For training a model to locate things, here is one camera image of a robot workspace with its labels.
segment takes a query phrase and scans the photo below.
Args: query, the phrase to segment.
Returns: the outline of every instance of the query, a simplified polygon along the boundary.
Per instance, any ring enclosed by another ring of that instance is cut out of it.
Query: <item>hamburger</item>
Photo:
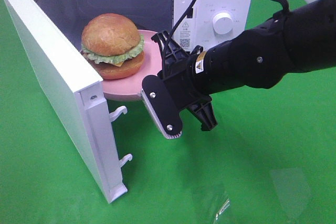
[[[82,32],[82,55],[103,77],[113,80],[131,76],[144,62],[144,39],[135,24],[114,13],[92,19]]]

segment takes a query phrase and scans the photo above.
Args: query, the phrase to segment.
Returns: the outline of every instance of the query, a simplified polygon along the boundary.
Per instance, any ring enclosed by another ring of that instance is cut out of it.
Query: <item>microwave door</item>
[[[111,126],[117,115],[109,114],[101,77],[33,0],[4,1],[41,88],[112,202],[127,189]]]

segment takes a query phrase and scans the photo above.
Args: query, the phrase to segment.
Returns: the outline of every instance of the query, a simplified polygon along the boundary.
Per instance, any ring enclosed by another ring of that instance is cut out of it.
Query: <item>white knob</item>
[[[229,13],[218,13],[212,20],[213,27],[218,34],[227,34],[233,28],[233,20]]]

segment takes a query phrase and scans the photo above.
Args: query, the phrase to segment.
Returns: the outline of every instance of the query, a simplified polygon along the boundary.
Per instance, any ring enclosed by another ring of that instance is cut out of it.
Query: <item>green tablecloth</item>
[[[304,4],[290,0],[291,8]],[[252,0],[247,28],[279,10]],[[336,223],[336,68],[213,95],[218,127],[182,113],[166,140],[141,102],[113,123],[129,192],[107,204],[40,89],[0,0],[0,223]]]

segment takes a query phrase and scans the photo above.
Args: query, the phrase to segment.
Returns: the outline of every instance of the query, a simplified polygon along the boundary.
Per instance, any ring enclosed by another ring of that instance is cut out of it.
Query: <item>white microwave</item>
[[[111,122],[127,109],[109,112],[103,79],[79,53],[82,29],[102,13],[118,13],[140,30],[170,31],[191,0],[4,1],[41,88],[112,202],[127,192],[121,166],[132,156],[119,160]],[[250,0],[197,0],[173,38],[186,51],[233,39],[245,28],[249,4]]]

